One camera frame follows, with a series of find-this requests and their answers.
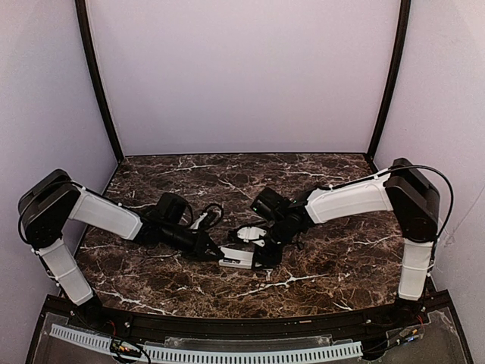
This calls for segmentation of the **white remote control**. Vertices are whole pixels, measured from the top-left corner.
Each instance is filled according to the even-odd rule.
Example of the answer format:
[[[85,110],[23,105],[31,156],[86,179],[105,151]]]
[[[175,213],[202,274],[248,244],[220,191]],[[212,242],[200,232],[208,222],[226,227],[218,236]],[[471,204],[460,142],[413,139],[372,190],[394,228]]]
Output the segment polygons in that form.
[[[224,257],[219,260],[219,266],[240,269],[252,268],[253,252],[226,247],[221,247],[221,252],[224,254]]]

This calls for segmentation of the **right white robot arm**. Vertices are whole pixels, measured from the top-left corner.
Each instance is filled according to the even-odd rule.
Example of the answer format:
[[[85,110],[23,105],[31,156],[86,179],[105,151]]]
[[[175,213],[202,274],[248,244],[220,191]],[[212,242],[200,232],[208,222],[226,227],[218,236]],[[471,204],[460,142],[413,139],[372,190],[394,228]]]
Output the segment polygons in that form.
[[[284,247],[317,224],[368,212],[393,212],[404,242],[395,303],[400,309],[421,309],[436,246],[448,223],[439,220],[440,192],[424,170],[424,165],[398,158],[375,174],[335,187],[315,187],[295,199],[264,188],[251,208],[270,227],[256,239],[252,269],[278,266]]]

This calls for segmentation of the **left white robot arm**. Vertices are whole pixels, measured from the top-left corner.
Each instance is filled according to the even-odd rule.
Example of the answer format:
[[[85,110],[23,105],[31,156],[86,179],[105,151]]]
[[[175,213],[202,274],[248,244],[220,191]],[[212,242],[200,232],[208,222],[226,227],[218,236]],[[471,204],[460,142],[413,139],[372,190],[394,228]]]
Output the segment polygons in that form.
[[[153,209],[141,215],[71,180],[66,171],[56,169],[24,194],[17,208],[21,240],[31,246],[52,279],[76,306],[96,303],[97,298],[64,243],[62,231],[69,220],[141,245],[163,243],[202,262],[224,257],[200,220],[180,223],[184,214],[192,215],[193,211],[183,197],[174,193],[164,193]]]

